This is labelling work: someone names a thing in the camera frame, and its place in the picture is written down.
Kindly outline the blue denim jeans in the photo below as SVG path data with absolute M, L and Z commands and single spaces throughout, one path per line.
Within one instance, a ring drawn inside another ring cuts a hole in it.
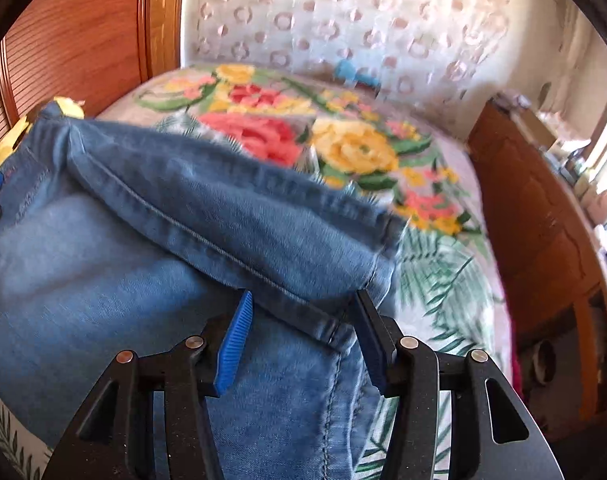
M 405 224 L 207 140 L 42 108 L 0 166 L 0 452 L 38 479 L 121 350 L 153 354 L 253 296 L 208 404 L 229 479 L 350 479 L 381 398 L 348 306 L 388 304 Z

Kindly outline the floral bed blanket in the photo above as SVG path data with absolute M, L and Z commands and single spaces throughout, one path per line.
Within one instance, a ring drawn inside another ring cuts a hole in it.
M 360 92 L 252 65 L 194 65 L 158 77 L 100 122 L 218 143 L 383 207 L 405 224 L 388 304 L 404 333 L 510 373 L 514 350 L 499 271 L 463 146 Z M 350 479 L 381 475 L 397 411 L 381 400 Z M 0 452 L 0 478 L 15 474 Z

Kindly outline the wooden sideboard cabinet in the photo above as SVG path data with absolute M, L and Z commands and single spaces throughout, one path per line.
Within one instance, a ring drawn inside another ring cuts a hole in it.
M 587 216 L 497 99 L 486 102 L 467 144 L 516 348 L 573 321 L 579 418 L 591 422 L 607 415 L 607 260 Z

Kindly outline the yellow Pikachu plush toy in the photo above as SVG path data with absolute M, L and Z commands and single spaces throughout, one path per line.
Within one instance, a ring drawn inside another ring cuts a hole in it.
M 41 110 L 48 104 L 56 104 L 59 113 L 64 116 L 83 119 L 85 117 L 83 100 L 77 101 L 68 96 L 53 96 L 48 101 L 42 101 L 34 105 L 24 116 L 0 140 L 0 166 L 11 154 L 17 151 L 23 138 L 30 132 L 34 122 L 38 119 Z

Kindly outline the blue toy on bed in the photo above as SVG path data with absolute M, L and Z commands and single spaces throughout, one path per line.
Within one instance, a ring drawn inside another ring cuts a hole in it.
M 361 86 L 375 91 L 381 88 L 381 82 L 378 78 L 360 73 L 349 60 L 341 60 L 336 65 L 334 77 L 350 82 L 350 84 L 361 84 Z

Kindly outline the white circle-pattern curtain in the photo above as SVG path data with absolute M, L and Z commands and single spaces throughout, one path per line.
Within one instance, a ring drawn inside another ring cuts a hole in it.
M 561 36 L 555 0 L 183 0 L 181 61 L 323 79 L 347 63 L 465 136 L 494 92 L 539 94 Z

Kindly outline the wooden slatted wardrobe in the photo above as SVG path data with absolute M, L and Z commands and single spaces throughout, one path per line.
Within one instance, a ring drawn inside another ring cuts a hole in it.
M 182 0 L 32 0 L 0 38 L 0 140 L 36 104 L 95 116 L 180 64 Z

